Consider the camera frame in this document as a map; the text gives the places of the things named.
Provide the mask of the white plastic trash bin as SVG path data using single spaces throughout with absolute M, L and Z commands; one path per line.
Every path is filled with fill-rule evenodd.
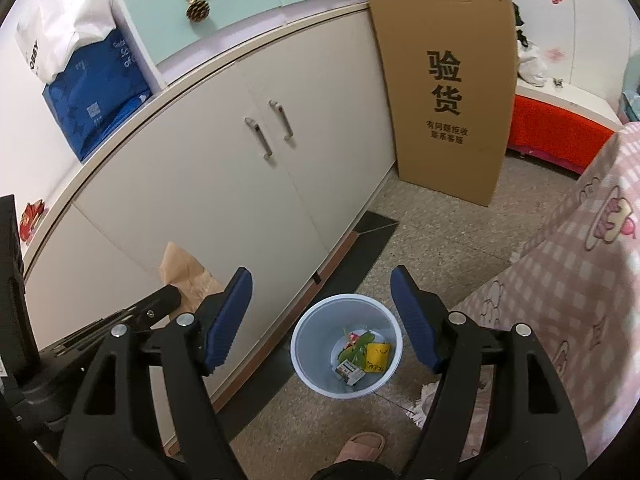
M 323 299 L 297 322 L 291 339 L 297 377 L 337 400 L 368 396 L 396 372 L 402 356 L 399 323 L 380 302 L 362 295 Z

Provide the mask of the pink checkered bed sheet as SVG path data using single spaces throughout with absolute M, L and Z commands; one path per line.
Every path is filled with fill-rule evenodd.
M 456 308 L 480 326 L 534 330 L 594 462 L 639 400 L 638 124 L 608 139 L 511 265 Z

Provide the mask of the brown paper bag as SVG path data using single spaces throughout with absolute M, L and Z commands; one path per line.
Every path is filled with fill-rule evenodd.
M 183 313 L 195 313 L 202 301 L 209 295 L 224 291 L 221 284 L 186 250 L 169 242 L 158 268 L 164 285 L 172 285 L 180 292 L 180 306 L 173 310 L 169 319 L 173 321 Z

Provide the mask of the pink slipper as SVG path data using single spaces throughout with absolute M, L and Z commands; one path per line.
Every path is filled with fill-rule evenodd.
M 384 451 L 385 445 L 385 438 L 377 432 L 363 431 L 360 434 L 354 434 L 344 444 L 334 463 L 343 463 L 346 460 L 376 462 Z

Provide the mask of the blue shopping bag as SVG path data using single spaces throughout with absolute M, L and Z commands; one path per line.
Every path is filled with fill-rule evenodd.
M 80 162 L 151 96 L 122 33 L 78 49 L 47 84 L 44 102 Z

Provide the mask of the beige floor cabinet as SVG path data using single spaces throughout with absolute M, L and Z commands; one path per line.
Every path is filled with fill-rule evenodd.
M 370 14 L 261 36 L 163 92 L 101 146 L 25 257 L 39 347 L 160 287 L 176 244 L 253 298 L 205 385 L 223 406 L 293 324 L 395 160 Z

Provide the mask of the red storage box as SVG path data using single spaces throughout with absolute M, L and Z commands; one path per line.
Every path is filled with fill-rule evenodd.
M 600 96 L 571 84 L 516 83 L 508 148 L 582 174 L 623 124 Z

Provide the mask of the white plastic bag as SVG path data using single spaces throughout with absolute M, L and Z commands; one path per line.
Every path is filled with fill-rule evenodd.
M 18 21 L 15 40 L 29 69 L 50 84 L 76 50 L 103 41 L 115 28 L 108 0 L 38 0 Z

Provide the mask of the white bag on shelf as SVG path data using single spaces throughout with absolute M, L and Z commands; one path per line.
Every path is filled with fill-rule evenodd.
M 534 87 L 543 87 L 547 80 L 547 65 L 536 44 L 524 47 L 518 42 L 518 76 Z

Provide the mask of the mint drawer unit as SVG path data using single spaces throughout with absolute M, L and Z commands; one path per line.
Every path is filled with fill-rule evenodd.
M 362 0 L 206 1 L 209 17 L 192 23 L 186 17 L 189 0 L 112 0 L 116 22 L 152 92 L 242 42 Z

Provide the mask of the pinecone ornament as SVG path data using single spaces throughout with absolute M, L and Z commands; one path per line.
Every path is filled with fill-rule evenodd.
M 210 6 L 206 0 L 189 0 L 186 17 L 192 23 L 201 23 L 209 17 Z

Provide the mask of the tall cardboard box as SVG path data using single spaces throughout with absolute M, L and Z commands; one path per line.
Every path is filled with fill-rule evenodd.
M 401 180 L 487 206 L 515 96 L 512 0 L 368 0 Z

